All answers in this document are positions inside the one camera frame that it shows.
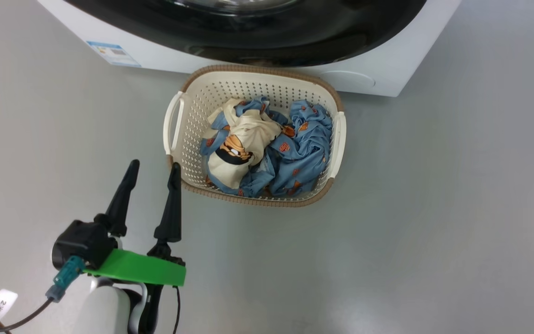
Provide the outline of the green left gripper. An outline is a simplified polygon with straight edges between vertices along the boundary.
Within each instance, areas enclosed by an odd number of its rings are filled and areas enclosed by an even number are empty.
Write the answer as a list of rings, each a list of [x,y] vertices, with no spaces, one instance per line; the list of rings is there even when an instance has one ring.
[[[127,234],[127,211],[131,191],[136,186],[140,161],[129,163],[105,213],[95,216],[113,237]],[[160,302],[165,287],[176,291],[177,311],[172,332],[176,333],[182,314],[180,288],[186,279],[186,264],[174,257],[167,243],[182,240],[181,166],[173,163],[167,183],[169,196],[159,226],[154,231],[157,245],[147,255],[114,249],[92,277],[89,296],[83,305],[83,331],[86,334],[154,334],[160,318]]]

